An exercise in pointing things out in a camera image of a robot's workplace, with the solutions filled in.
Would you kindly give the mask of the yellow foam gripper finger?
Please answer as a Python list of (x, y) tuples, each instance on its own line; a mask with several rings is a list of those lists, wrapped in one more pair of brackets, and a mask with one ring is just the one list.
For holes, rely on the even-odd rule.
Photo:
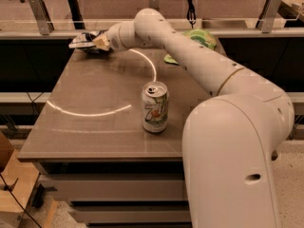
[(93, 39), (94, 45), (104, 51), (109, 51), (110, 50), (110, 44), (106, 38), (105, 34), (101, 34), (97, 36), (96, 38)]

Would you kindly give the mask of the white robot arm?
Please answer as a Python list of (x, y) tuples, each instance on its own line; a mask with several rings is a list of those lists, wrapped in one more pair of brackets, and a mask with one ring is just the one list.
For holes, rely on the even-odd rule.
[(101, 49), (162, 48), (209, 93), (182, 134), (193, 228), (281, 228), (272, 155), (295, 117), (283, 89), (175, 31), (154, 9), (93, 42)]

